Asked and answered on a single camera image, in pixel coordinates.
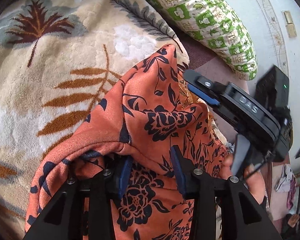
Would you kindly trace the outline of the right hand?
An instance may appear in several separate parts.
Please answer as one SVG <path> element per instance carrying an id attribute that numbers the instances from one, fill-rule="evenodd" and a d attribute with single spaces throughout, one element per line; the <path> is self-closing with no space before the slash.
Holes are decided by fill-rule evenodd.
<path id="1" fill-rule="evenodd" d="M 223 161 L 222 168 L 219 172 L 219 177 L 222 179 L 227 180 L 230 176 L 232 176 L 231 167 L 233 163 L 233 155 L 229 154 L 226 156 L 225 160 Z M 262 177 L 261 172 L 256 171 L 254 172 L 254 165 L 249 165 L 244 172 L 245 183 L 248 186 L 249 192 L 253 195 L 256 199 L 258 204 L 262 204 L 265 193 L 266 193 L 266 186 L 264 182 L 264 178 Z"/>

